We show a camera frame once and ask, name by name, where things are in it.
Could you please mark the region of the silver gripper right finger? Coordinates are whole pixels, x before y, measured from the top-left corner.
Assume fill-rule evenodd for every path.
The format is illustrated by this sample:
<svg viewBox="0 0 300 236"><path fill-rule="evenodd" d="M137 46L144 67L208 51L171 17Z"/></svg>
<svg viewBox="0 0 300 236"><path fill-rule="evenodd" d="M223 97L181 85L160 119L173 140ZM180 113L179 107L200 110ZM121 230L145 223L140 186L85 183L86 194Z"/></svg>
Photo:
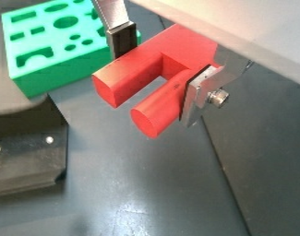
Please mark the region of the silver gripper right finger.
<svg viewBox="0 0 300 236"><path fill-rule="evenodd" d="M252 65L254 62L244 56L224 46L217 46L213 65L207 65L187 83L180 118L184 126L193 125L208 103L217 108L225 105L229 94L223 87L237 79Z"/></svg>

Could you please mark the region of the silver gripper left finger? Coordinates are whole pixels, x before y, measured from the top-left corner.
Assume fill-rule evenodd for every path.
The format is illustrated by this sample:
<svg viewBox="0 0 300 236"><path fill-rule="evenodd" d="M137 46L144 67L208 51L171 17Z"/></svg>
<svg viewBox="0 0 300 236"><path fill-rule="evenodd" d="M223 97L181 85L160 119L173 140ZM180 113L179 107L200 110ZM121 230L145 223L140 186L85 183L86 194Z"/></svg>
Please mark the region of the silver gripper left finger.
<svg viewBox="0 0 300 236"><path fill-rule="evenodd" d="M136 24L124 0L90 0L104 23L108 45L117 59L137 46Z"/></svg>

